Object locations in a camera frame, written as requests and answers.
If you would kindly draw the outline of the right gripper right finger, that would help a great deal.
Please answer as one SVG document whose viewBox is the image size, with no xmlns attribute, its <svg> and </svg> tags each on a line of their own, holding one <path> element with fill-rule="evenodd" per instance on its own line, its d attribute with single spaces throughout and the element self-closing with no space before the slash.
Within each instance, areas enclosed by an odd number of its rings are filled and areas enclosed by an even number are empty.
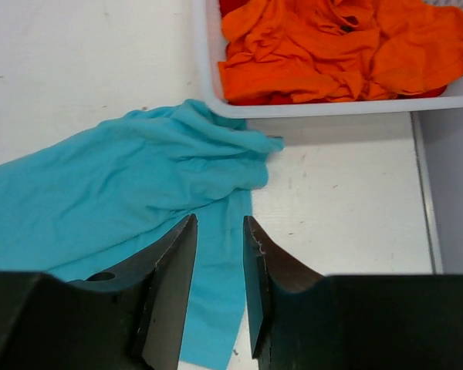
<svg viewBox="0 0 463 370">
<path fill-rule="evenodd" d="M 261 369 L 463 369 L 463 275 L 323 276 L 243 222 Z"/>
</svg>

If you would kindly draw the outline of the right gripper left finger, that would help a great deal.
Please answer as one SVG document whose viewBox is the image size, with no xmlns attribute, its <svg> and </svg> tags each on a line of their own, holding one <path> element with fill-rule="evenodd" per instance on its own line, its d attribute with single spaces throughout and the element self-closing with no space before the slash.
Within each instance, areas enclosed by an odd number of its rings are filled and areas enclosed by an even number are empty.
<svg viewBox="0 0 463 370">
<path fill-rule="evenodd" d="M 175 369 L 197 233 L 187 216 L 85 280 L 0 271 L 0 369 Z"/>
</svg>

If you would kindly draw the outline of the teal t shirt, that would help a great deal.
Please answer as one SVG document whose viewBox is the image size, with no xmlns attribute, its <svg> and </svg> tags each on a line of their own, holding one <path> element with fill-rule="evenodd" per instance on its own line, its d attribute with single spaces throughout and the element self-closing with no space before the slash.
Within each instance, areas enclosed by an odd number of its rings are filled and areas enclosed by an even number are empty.
<svg viewBox="0 0 463 370">
<path fill-rule="evenodd" d="M 187 215 L 197 253 L 181 360 L 228 366 L 245 310 L 242 222 L 284 140 L 203 102 L 134 110 L 0 165 L 0 271 L 86 279 Z"/>
</svg>

